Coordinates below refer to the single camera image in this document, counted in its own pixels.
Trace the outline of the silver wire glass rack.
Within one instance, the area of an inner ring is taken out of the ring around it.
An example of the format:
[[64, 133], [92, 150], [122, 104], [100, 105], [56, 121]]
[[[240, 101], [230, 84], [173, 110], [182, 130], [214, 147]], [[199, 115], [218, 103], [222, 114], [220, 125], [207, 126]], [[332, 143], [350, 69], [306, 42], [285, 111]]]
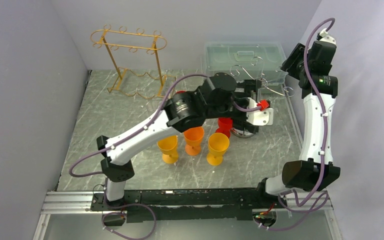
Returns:
[[250, 64], [252, 66], [256, 66], [258, 64], [258, 62], [261, 61], [262, 62], [262, 67], [261, 67], [261, 73], [259, 76], [257, 77], [253, 77], [251, 76], [251, 74], [249, 74], [249, 72], [244, 68], [242, 67], [241, 65], [239, 64], [235, 64], [233, 66], [230, 67], [229, 69], [229, 73], [233, 76], [233, 77], [238, 77], [240, 75], [240, 71], [239, 71], [239, 68], [242, 69], [252, 80], [261, 80], [261, 88], [260, 90], [263, 90], [263, 89], [266, 89], [266, 90], [269, 90], [271, 91], [272, 93], [275, 93], [275, 94], [278, 94], [278, 95], [281, 95], [283, 97], [288, 97], [288, 98], [291, 98], [295, 95], [295, 91], [292, 87], [289, 87], [289, 86], [285, 86], [282, 90], [283, 90], [283, 93], [281, 92], [278, 92], [276, 90], [273, 90], [269, 87], [269, 82], [264, 78], [265, 74], [263, 73], [263, 70], [264, 70], [264, 59], [260, 56], [254, 56], [251, 60], [250, 60]]

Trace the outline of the clear ribbed wine glass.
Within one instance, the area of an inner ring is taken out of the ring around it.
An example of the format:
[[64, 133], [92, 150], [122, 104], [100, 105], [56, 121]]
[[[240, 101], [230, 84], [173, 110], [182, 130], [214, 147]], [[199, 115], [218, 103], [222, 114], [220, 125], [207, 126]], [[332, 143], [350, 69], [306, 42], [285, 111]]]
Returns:
[[259, 132], [259, 128], [258, 127], [244, 127], [244, 128], [232, 128], [231, 130], [231, 133], [238, 137], [238, 138], [242, 138], [242, 139], [248, 139], [248, 138], [252, 138], [253, 136], [255, 136], [258, 132]]

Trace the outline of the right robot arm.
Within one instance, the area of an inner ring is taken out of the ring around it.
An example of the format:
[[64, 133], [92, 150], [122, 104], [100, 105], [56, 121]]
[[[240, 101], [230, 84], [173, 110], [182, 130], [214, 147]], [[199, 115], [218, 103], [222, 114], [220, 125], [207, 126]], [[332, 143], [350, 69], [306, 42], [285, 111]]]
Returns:
[[267, 208], [275, 195], [290, 189], [318, 191], [337, 180], [341, 169], [333, 164], [331, 123], [338, 96], [338, 79], [330, 76], [337, 46], [334, 40], [316, 40], [308, 52], [298, 43], [281, 70], [299, 81], [304, 104], [303, 146], [299, 159], [284, 164], [281, 173], [265, 181], [265, 188], [255, 194], [256, 203]]

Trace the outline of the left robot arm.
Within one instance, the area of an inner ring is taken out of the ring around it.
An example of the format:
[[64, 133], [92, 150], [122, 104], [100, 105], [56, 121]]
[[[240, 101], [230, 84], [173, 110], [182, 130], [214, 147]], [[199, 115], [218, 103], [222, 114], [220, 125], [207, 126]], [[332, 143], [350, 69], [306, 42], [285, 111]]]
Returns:
[[101, 169], [107, 178], [104, 204], [111, 210], [123, 205], [126, 182], [135, 174], [132, 157], [156, 142], [200, 127], [207, 119], [231, 118], [258, 126], [254, 113], [261, 113], [263, 105], [250, 97], [237, 97], [236, 88], [236, 80], [226, 73], [205, 76], [195, 90], [165, 96], [151, 116], [124, 133], [99, 136], [97, 147], [104, 156]]

